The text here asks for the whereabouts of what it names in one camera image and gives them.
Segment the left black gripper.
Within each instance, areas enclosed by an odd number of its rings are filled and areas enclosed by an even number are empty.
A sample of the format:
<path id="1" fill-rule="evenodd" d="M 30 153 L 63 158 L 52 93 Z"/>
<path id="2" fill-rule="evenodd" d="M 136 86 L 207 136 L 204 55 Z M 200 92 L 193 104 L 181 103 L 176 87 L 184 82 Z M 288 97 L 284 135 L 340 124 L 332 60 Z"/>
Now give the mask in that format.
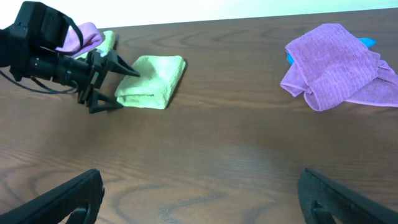
<path id="1" fill-rule="evenodd" d="M 35 56 L 29 59 L 27 74 L 30 79 L 48 94 L 78 95 L 79 104 L 87 104 L 89 113 L 118 110 L 123 107 L 96 90 L 97 80 L 101 80 L 110 72 L 140 77 L 140 73 L 129 65 L 115 50 L 101 57 L 94 50 L 88 52 L 86 59 L 74 59 L 67 56 Z M 48 80 L 68 86 L 68 90 L 54 90 L 42 83 Z"/>

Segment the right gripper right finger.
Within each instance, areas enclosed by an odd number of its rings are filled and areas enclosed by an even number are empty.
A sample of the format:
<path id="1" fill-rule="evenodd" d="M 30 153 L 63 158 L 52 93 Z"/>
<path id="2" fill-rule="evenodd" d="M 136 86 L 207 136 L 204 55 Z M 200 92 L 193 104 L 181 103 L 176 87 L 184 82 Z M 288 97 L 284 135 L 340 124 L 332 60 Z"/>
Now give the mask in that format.
<path id="1" fill-rule="evenodd" d="M 298 180 L 298 200 L 306 224 L 397 223 L 397 212 L 305 168 Z"/>

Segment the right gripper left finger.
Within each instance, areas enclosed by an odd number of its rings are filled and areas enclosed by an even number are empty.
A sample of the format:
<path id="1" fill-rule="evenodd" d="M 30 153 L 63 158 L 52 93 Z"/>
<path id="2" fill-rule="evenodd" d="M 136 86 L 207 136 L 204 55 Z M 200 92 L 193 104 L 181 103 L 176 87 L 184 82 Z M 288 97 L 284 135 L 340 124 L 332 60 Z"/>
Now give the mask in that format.
<path id="1" fill-rule="evenodd" d="M 101 174 L 90 169 L 45 194 L 1 215 L 1 223 L 94 224 L 104 197 Z"/>

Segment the green microfiber cloth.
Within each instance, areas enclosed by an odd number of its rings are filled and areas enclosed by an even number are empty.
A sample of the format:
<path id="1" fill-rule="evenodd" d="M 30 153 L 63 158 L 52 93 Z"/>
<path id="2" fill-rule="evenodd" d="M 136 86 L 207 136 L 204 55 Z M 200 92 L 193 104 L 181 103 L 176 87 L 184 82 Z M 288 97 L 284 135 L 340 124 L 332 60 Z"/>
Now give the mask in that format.
<path id="1" fill-rule="evenodd" d="M 183 57 L 143 55 L 132 65 L 139 77 L 126 76 L 114 95 L 124 107 L 166 109 L 185 69 Z"/>

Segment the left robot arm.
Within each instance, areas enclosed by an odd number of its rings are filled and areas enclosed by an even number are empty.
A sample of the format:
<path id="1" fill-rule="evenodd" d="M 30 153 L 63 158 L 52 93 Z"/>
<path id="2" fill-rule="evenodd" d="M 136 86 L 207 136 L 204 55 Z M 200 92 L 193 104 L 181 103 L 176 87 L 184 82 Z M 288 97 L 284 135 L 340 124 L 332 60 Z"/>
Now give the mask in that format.
<path id="1" fill-rule="evenodd" d="M 9 67 L 14 78 L 1 75 L 11 83 L 36 93 L 48 95 L 77 94 L 77 102 L 89 113 L 117 110 L 123 107 L 115 99 L 98 91 L 108 72 L 131 77 L 140 73 L 125 62 L 113 49 L 107 54 L 94 49 L 85 59 L 74 59 L 53 49 L 45 49 L 29 36 L 23 26 L 10 26 L 1 32 L 1 66 Z"/>

